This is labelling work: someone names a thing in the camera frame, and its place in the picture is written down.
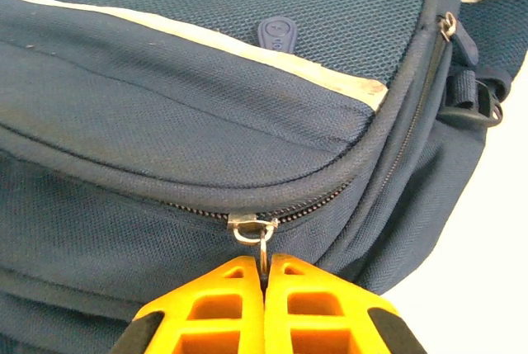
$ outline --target black buckle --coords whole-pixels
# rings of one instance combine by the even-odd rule
[[[438,113],[438,119],[454,127],[478,125],[494,127],[502,121],[501,102],[490,87],[491,83],[477,81],[478,107],[472,109],[457,106],[444,106]]]

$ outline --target white background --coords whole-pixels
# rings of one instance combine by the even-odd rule
[[[428,354],[528,354],[528,55],[431,256],[388,292]]]

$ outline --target zipper slider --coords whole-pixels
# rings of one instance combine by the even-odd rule
[[[441,18],[440,32],[447,42],[453,41],[459,47],[468,67],[472,68],[479,63],[477,45],[453,13],[447,12],[445,17]]]
[[[255,214],[240,215],[229,214],[228,229],[233,231],[234,237],[243,245],[260,244],[260,272],[263,276],[268,273],[267,266],[267,242],[279,227],[277,218],[271,221],[259,220]]]

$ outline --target navy blue backpack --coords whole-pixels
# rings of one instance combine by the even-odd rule
[[[0,353],[108,352],[259,235],[385,292],[527,48],[528,0],[0,0]]]

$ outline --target metal zipper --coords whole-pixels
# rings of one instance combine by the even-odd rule
[[[433,46],[433,52],[431,62],[427,69],[426,78],[424,81],[423,92],[418,100],[417,109],[412,116],[411,124],[408,131],[403,139],[402,146],[398,151],[396,159],[394,160],[389,172],[385,176],[382,183],[381,190],[386,186],[389,179],[393,176],[397,166],[401,162],[403,154],[408,147],[408,144],[413,136],[413,131],[417,125],[418,119],[423,112],[425,107],[427,96],[431,90],[431,85],[436,75],[438,65],[440,64],[444,49],[446,45],[451,41],[451,37],[456,32],[457,20],[451,12],[447,12],[444,17],[439,20],[440,31],[436,38]],[[233,234],[237,241],[245,245],[261,245],[261,253],[266,252],[266,242],[271,238],[273,233],[278,229],[279,225],[285,222],[290,222],[306,215],[312,214],[314,211],[324,207],[327,203],[338,197],[349,185],[350,182],[341,184],[336,190],[313,198],[309,201],[305,201],[302,204],[287,207],[281,210],[270,211],[259,214],[249,215],[236,215],[236,214],[224,214],[216,212],[208,212],[203,210],[197,210],[191,207],[185,207],[174,203],[163,203],[170,205],[171,207],[179,210],[191,212],[192,214],[210,217],[213,219],[221,220],[228,223],[229,229],[233,231]],[[267,269],[267,263],[262,259],[261,256],[261,271]]]

